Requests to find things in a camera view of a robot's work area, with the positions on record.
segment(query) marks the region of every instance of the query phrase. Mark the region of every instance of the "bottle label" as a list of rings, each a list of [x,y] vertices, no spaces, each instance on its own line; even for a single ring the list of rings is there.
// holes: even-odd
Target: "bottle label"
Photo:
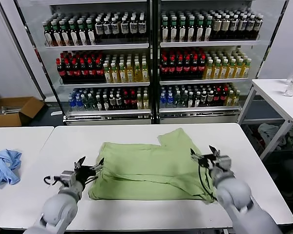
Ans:
[[[250,70],[250,68],[249,67],[246,67],[245,69],[244,69],[244,72],[243,72],[243,78],[247,78],[248,77],[248,75],[249,75],[249,70]]]
[[[129,33],[128,23],[122,23],[121,24],[121,30],[123,34]]]
[[[230,69],[229,69],[229,73],[228,73],[228,78],[233,78],[233,77],[232,77],[233,72],[234,72],[234,68],[230,68]]]
[[[223,21],[221,24],[221,30],[222,31],[228,31],[230,25],[230,21]]]
[[[112,72],[112,78],[114,83],[117,83],[117,73],[116,72]]]
[[[189,100],[189,102],[188,102],[188,107],[189,108],[192,107],[192,103],[193,103],[193,101],[192,100]]]
[[[111,24],[111,26],[112,26],[112,33],[119,34],[118,23],[113,23],[113,24]]]
[[[181,28],[179,32],[179,42],[183,42],[185,39],[186,29]]]
[[[257,20],[254,24],[253,30],[254,31],[259,31],[260,27],[262,26],[263,21]]]
[[[77,40],[77,35],[75,32],[71,32],[70,35],[72,36],[72,39],[73,39],[73,43],[75,46],[79,45],[78,44],[78,40]]]
[[[143,102],[143,105],[144,105],[144,109],[145,109],[145,110],[148,109],[148,101],[144,101],[144,102]]]
[[[121,75],[122,83],[125,83],[126,82],[125,72],[121,72],[120,75]]]
[[[188,30],[188,41],[192,41],[193,39],[194,28],[189,28]]]
[[[177,29],[173,28],[170,32],[170,42],[176,41]]]
[[[211,76],[211,69],[207,69],[206,71],[206,79],[210,79],[210,76]]]
[[[197,66],[191,66],[190,69],[191,69],[192,72],[196,72],[197,71]]]
[[[105,34],[111,34],[111,29],[110,29],[111,25],[110,24],[104,24],[103,28],[104,28],[104,33]]]
[[[52,46],[52,38],[51,38],[51,35],[49,33],[45,33],[44,36],[45,36],[45,39],[47,40],[49,46]]]
[[[95,45],[96,44],[96,40],[94,38],[94,33],[92,31],[88,32],[89,38],[90,38],[90,43],[91,45]]]
[[[103,30],[103,26],[102,26],[102,24],[96,24],[95,26],[96,26],[96,33],[97,33],[98,35],[103,35],[104,30]]]
[[[190,67],[184,67],[184,72],[190,71]]]
[[[198,66],[198,69],[200,72],[203,72],[205,70],[205,67],[204,66]]]
[[[139,23],[139,33],[146,33],[147,28],[146,28],[146,23]]]
[[[147,71],[142,71],[143,82],[147,82]]]
[[[209,41],[210,32],[211,32],[211,28],[206,28],[204,41]]]
[[[108,105],[108,103],[104,103],[104,108],[105,108],[106,111],[109,110],[109,105]]]
[[[198,107],[200,104],[200,100],[195,100],[195,104],[194,104],[194,107]]]
[[[163,29],[163,42],[167,42],[168,39],[168,29],[164,28]]]
[[[55,40],[57,41],[58,46],[62,46],[62,40],[61,40],[60,34],[54,33],[53,35],[55,37]]]
[[[65,45],[66,46],[70,46],[70,44],[69,44],[69,38],[68,38],[67,33],[62,33],[62,37],[64,39]]]
[[[203,34],[203,28],[198,28],[197,33],[196,33],[196,41],[202,40],[202,34]]]
[[[214,79],[217,79],[218,78],[218,75],[219,75],[219,68],[215,68],[215,71],[214,71]]]
[[[224,79],[227,72],[227,68],[222,68],[220,73],[220,78]]]
[[[101,105],[101,103],[97,103],[97,106],[98,106],[98,110],[101,111],[101,110],[102,110],[102,105]]]
[[[135,34],[138,32],[138,24],[135,23],[130,23],[130,32]]]
[[[82,44],[83,45],[87,45],[87,42],[86,42],[86,35],[84,34],[84,32],[79,32],[79,36],[80,36],[80,39],[82,41]]]
[[[137,102],[137,105],[138,105],[138,110],[141,110],[142,109],[142,102]]]

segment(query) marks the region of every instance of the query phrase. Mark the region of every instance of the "white tabletop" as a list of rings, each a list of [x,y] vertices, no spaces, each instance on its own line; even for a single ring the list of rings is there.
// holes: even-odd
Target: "white tabletop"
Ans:
[[[53,129],[54,127],[0,128],[0,151],[9,149],[22,153],[21,167],[16,172],[21,178],[20,182],[15,185],[5,183],[0,186],[0,213],[5,201],[13,197],[14,191],[21,186],[24,172],[35,161]]]
[[[253,79],[255,90],[283,117],[293,122],[293,97],[284,96],[286,79]]]
[[[61,126],[56,127],[40,156],[25,174],[21,186],[0,218],[0,227],[26,229],[41,214],[44,202],[58,192],[42,179],[73,170],[74,162],[86,156],[84,165],[95,164],[103,142],[159,144],[157,136],[183,128],[202,153],[213,145],[232,158],[232,170],[247,182],[259,205],[277,224],[293,223],[293,215],[257,153],[235,123]],[[198,200],[130,201],[91,200],[89,185],[78,203],[78,213],[68,230],[176,230],[231,227],[225,210],[217,203]]]

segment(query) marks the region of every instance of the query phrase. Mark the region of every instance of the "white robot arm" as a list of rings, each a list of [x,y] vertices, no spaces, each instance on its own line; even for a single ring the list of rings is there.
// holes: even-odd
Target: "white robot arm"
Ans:
[[[199,155],[191,149],[191,158],[199,163],[199,167],[209,169],[217,189],[217,201],[232,220],[235,233],[282,234],[273,218],[252,197],[250,187],[234,177],[229,156],[221,156],[220,151],[209,147],[210,155]]]

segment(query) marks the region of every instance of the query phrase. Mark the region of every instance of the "folded shirt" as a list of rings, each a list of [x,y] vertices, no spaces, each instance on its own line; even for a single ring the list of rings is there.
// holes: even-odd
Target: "folded shirt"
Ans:
[[[212,179],[208,170],[191,160],[190,148],[200,153],[191,138],[179,128],[158,136],[161,145],[115,144],[100,149],[104,166],[88,191],[91,199],[179,200],[213,202]]]

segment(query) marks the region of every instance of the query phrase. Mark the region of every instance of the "red bottle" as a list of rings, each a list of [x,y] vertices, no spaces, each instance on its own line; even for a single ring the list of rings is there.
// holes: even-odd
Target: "red bottle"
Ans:
[[[66,71],[65,71],[65,68],[64,66],[61,64],[61,61],[59,58],[57,58],[56,60],[57,62],[57,70],[59,72],[59,75],[62,79],[65,79],[66,78]]]

